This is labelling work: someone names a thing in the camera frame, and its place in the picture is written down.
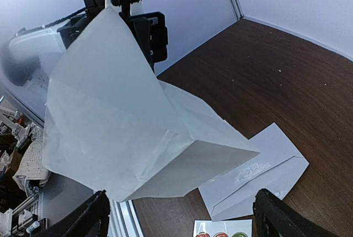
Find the pale blue envelope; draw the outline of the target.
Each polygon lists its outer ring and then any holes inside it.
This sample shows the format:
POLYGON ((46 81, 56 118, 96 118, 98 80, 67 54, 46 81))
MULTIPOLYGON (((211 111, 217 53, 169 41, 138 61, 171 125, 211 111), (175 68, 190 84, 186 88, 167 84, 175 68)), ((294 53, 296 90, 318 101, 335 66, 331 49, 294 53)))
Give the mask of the pale blue envelope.
POLYGON ((251 215, 255 195, 263 188, 284 199, 309 166, 276 123, 249 142, 260 152, 256 157, 199 187, 213 221, 251 215))

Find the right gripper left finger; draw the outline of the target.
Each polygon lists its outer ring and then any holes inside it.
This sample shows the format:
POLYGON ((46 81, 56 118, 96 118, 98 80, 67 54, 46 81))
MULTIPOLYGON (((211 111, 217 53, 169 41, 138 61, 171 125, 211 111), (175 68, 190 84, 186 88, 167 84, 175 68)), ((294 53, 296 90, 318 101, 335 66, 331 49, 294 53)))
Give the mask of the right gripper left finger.
POLYGON ((97 191, 68 216, 35 236, 108 236, 110 203, 97 191))

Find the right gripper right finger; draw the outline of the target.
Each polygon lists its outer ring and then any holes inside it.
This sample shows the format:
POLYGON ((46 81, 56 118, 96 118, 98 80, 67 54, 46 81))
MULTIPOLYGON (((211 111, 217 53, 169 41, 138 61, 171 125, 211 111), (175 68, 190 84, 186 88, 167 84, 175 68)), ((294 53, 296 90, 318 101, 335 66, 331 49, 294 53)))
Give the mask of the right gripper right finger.
POLYGON ((335 236, 301 216, 265 188, 259 190, 255 196, 253 213, 258 236, 335 236))

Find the cream letter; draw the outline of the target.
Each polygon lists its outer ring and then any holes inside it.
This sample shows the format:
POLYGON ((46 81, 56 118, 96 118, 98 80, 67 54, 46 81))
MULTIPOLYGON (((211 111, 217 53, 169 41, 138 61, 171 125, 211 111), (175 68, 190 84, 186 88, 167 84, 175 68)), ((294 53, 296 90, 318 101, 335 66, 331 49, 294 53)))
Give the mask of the cream letter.
POLYGON ((184 196, 256 155, 202 99, 156 78, 112 8, 50 75, 43 165, 112 200, 184 196))

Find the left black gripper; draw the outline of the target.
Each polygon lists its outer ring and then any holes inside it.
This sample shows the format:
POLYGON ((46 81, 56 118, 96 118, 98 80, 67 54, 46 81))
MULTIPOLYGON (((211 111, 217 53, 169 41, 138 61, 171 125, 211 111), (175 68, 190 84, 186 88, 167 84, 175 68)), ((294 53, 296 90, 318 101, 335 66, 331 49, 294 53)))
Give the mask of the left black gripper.
POLYGON ((167 59, 168 29, 163 13, 126 16, 120 12, 119 15, 131 30, 151 68, 167 59))

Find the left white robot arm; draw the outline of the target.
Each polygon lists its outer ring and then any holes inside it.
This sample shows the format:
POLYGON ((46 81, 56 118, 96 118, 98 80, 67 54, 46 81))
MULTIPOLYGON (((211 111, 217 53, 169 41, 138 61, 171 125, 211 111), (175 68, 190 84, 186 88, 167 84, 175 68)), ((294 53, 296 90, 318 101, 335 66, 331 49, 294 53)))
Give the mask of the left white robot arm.
POLYGON ((111 6, 127 24, 151 67, 167 59, 168 29, 161 12, 143 13, 142 0, 84 0, 84 8, 52 23, 22 28, 1 47, 4 75, 15 86, 41 85, 40 56, 65 53, 86 26, 111 6))

